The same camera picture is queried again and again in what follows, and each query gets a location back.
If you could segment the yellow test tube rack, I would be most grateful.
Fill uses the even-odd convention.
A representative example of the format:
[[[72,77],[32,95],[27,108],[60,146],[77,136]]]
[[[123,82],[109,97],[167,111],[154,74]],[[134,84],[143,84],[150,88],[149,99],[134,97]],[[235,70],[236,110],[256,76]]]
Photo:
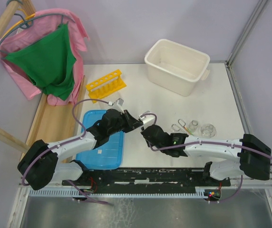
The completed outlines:
[[[91,99],[103,99],[126,87],[121,78],[122,72],[117,69],[86,85],[88,96]]]

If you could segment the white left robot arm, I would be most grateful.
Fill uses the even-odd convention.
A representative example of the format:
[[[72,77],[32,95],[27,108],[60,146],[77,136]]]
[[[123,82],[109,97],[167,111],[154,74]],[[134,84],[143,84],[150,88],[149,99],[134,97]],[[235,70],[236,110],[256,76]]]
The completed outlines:
[[[53,143],[37,140],[18,164],[21,184],[34,190],[42,189],[52,181],[59,164],[66,158],[96,149],[117,132],[128,133],[142,125],[143,122],[127,110],[108,109],[100,120],[77,136]]]

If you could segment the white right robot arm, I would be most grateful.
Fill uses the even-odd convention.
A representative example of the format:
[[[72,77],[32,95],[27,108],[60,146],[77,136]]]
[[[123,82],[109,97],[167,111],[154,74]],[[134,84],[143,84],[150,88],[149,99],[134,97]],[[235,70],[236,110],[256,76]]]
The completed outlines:
[[[202,180],[208,186],[241,175],[260,181],[270,178],[271,149],[252,134],[235,140],[212,140],[184,133],[168,134],[155,124],[141,134],[151,150],[171,157],[218,158],[219,161],[205,164]]]

